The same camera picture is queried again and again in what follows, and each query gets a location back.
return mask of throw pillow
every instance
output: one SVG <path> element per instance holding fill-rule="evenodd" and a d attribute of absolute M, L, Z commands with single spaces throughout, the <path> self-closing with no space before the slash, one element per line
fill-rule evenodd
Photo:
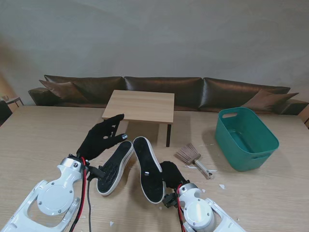
<path fill-rule="evenodd" d="M 40 82 L 64 102 L 89 103 L 87 98 L 71 82 L 58 84 L 42 80 Z"/>
<path fill-rule="evenodd" d="M 297 94 L 298 93 L 273 94 L 261 89 L 253 98 L 242 106 L 251 110 L 272 111 L 275 106 L 285 103 Z"/>

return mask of black sneaker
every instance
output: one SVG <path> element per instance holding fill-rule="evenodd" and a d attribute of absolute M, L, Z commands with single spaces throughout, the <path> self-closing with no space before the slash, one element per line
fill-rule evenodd
<path fill-rule="evenodd" d="M 157 161 L 150 142 L 145 137 L 133 141 L 135 154 L 140 164 L 140 184 L 146 198 L 154 204 L 163 200 L 165 182 L 162 181 L 162 168 Z"/>
<path fill-rule="evenodd" d="M 127 162 L 133 154 L 133 146 L 130 141 L 122 142 L 109 160 L 99 167 L 106 173 L 102 180 L 97 179 L 97 189 L 100 194 L 107 196 L 117 187 Z"/>

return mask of black glove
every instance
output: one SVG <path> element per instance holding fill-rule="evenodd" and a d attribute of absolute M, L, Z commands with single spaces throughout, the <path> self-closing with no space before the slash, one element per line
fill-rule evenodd
<path fill-rule="evenodd" d="M 176 189 L 179 184 L 186 182 L 185 178 L 174 163 L 164 161 L 160 163 L 160 165 L 162 168 L 162 178 L 166 183 L 166 187 Z"/>
<path fill-rule="evenodd" d="M 116 115 L 101 123 L 96 124 L 86 136 L 80 148 L 77 150 L 77 157 L 84 157 L 86 160 L 93 160 L 105 149 L 115 146 L 126 140 L 126 134 L 115 136 L 118 125 L 125 117 L 124 114 Z"/>

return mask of wooden tabletop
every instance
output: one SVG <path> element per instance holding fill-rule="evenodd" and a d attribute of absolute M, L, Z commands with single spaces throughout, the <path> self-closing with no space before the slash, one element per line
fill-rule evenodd
<path fill-rule="evenodd" d="M 59 177 L 57 165 L 74 153 L 88 131 L 102 121 L 102 109 L 23 106 L 0 127 L 0 229 L 41 180 Z M 308 232 L 309 228 L 309 130 L 296 116 L 262 115 L 260 118 L 279 139 L 280 147 L 256 170 L 237 172 L 227 162 L 214 138 L 217 113 L 174 112 L 170 147 L 165 147 L 166 125 L 122 122 L 118 133 L 128 140 L 147 137 L 159 162 L 174 162 L 184 178 L 204 189 L 202 197 L 219 204 L 248 232 Z M 206 180 L 174 157 L 183 145 L 192 143 L 200 161 L 217 170 Z M 99 166 L 117 146 L 91 161 Z M 80 196 L 81 183 L 75 194 Z M 175 208 L 151 204 L 140 187 L 140 168 L 135 155 L 130 159 L 114 192 L 102 197 L 96 182 L 90 185 L 92 232 L 179 232 Z M 54 226 L 61 217 L 42 215 L 36 204 L 29 213 L 44 225 Z M 76 232 L 88 230 L 85 203 Z"/>
<path fill-rule="evenodd" d="M 102 118 L 125 114 L 127 121 L 172 124 L 174 94 L 114 90 Z"/>

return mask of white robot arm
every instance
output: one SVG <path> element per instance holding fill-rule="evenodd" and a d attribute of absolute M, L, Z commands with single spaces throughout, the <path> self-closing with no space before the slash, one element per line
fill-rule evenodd
<path fill-rule="evenodd" d="M 184 211 L 187 232 L 246 232 L 213 200 L 200 198 L 201 190 L 188 183 L 180 187 L 179 200 Z M 221 223 L 216 228 L 216 213 Z"/>
<path fill-rule="evenodd" d="M 65 158 L 57 167 L 61 171 L 61 177 L 51 182 L 43 180 L 38 183 L 1 232 L 65 231 L 80 202 L 80 198 L 74 198 L 73 184 L 82 179 L 82 165 L 73 158 Z M 31 220 L 28 212 L 35 201 L 44 214 L 65 214 L 62 221 L 51 228 Z"/>

